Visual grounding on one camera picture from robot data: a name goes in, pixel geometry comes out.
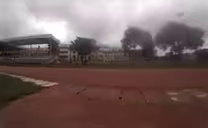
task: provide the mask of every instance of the stadium roof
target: stadium roof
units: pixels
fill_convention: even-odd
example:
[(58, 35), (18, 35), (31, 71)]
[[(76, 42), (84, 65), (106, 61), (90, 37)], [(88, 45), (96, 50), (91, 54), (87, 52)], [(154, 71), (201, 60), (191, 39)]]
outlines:
[(0, 43), (8, 43), (12, 45), (48, 44), (59, 43), (59, 40), (51, 34), (43, 34), (1, 39)]

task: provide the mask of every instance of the tree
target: tree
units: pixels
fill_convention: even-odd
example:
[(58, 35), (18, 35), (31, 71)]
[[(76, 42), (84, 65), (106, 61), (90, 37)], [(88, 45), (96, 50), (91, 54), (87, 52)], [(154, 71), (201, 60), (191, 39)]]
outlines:
[(74, 50), (80, 55), (81, 63), (86, 64), (85, 56), (97, 49), (96, 40), (84, 37), (77, 37), (71, 41), (70, 50)]
[(194, 53), (197, 56), (198, 61), (206, 62), (208, 61), (208, 49), (199, 49)]
[(203, 36), (204, 31), (200, 28), (169, 22), (156, 35), (155, 41), (158, 47), (162, 49), (171, 47), (173, 55), (181, 55), (184, 49), (195, 50), (202, 46)]
[(121, 40), (125, 53), (136, 52), (138, 56), (151, 58), (154, 56), (154, 44), (149, 32), (136, 27), (129, 27)]

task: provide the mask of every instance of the treeline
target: treeline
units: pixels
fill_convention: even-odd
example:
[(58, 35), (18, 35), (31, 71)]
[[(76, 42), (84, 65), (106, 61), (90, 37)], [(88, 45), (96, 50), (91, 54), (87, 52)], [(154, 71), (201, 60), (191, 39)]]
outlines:
[[(156, 47), (161, 50), (169, 49), (163, 57), (180, 60), (187, 53), (193, 51), (197, 59), (208, 60), (208, 49), (201, 49), (204, 44), (205, 31), (198, 27), (189, 26), (178, 22), (168, 22), (155, 35), (138, 27), (128, 27), (120, 40), (122, 49), (131, 60), (153, 60), (157, 57)], [(71, 42), (70, 48), (80, 55), (90, 54), (98, 50), (94, 39), (77, 37)]]

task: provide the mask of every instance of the dark cloud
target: dark cloud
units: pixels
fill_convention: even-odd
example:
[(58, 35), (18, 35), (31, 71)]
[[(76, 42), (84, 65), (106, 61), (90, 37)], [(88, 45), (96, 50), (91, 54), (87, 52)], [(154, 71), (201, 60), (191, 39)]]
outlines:
[(208, 0), (0, 0), (1, 38), (42, 33), (35, 24), (47, 19), (66, 22), (71, 37), (119, 45), (127, 26), (155, 34), (175, 20), (208, 31)]

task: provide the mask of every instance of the white line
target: white line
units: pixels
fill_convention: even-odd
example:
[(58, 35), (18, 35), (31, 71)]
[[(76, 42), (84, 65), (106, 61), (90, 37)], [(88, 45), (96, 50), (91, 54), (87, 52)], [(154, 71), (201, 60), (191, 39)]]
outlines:
[(38, 80), (38, 79), (30, 78), (30, 77), (25, 77), (25, 76), (20, 76), (20, 75), (15, 75), (15, 74), (9, 74), (9, 73), (5, 73), (5, 72), (0, 72), (0, 74), (7, 75), (7, 76), (10, 76), (10, 77), (13, 77), (13, 78), (18, 78), (18, 79), (22, 80), (23, 82), (34, 83), (35, 85), (38, 85), (38, 86), (41, 86), (41, 87), (51, 87), (51, 86), (54, 86), (54, 85), (58, 85), (57, 82)]

